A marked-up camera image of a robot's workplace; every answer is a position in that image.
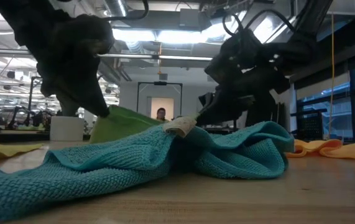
table surface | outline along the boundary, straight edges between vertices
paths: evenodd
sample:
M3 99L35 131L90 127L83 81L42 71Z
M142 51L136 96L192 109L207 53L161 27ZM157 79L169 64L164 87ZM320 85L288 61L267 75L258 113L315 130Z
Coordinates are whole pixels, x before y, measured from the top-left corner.
M49 149L82 142L50 142L0 160L15 172L39 166ZM115 194L62 203L12 223L355 223L355 161L289 159L274 180L223 180L172 175Z

teal towel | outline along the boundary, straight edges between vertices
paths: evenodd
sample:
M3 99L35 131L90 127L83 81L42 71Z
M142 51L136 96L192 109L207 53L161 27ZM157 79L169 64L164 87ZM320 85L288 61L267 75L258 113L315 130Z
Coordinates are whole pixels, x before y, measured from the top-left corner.
M0 171L0 220L60 201L108 194L188 169L218 178L270 179L284 172L293 138L273 122L222 136L194 128L182 139L162 126L118 141L49 151L41 166Z

orange towel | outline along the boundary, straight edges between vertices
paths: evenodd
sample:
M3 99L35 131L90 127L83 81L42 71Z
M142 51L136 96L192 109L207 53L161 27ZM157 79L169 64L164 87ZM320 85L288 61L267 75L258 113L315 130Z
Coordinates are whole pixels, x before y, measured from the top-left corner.
M355 159L355 143L343 145L340 140L305 142L295 139L295 152L286 152L287 157L325 156L330 158Z

door frame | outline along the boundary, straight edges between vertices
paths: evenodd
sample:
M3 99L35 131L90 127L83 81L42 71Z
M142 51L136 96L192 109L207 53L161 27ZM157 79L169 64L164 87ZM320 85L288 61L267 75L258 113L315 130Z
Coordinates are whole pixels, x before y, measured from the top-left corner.
M137 83L137 105L136 112L139 112L139 97L140 97L140 85L141 84L153 84L153 85L179 85L180 86L180 115L182 114L183 106L183 84L182 83L167 83L167 82L138 82Z

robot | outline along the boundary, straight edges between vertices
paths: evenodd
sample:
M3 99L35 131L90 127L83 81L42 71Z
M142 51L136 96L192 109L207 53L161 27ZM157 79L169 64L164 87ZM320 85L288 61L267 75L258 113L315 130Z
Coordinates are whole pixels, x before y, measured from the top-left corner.
M224 25L231 37L205 68L219 85L214 93L200 97L204 108L198 125L237 119L250 106L267 109L274 104L269 90L282 93L289 89L285 75L314 60L316 33L332 1L307 0L295 26L273 10L260 12L246 27L239 22L236 33ZM143 3L145 13L138 17L71 18L55 10L48 0L0 0L0 13L14 30L17 43L25 45L38 61L37 70L43 78L41 92L45 96L56 94L64 115L73 116L81 106L105 117L109 111L96 78L97 55L106 54L113 46L109 21L145 17L149 6L147 0ZM276 14L292 30L288 42L261 44L257 40L249 26L265 12Z

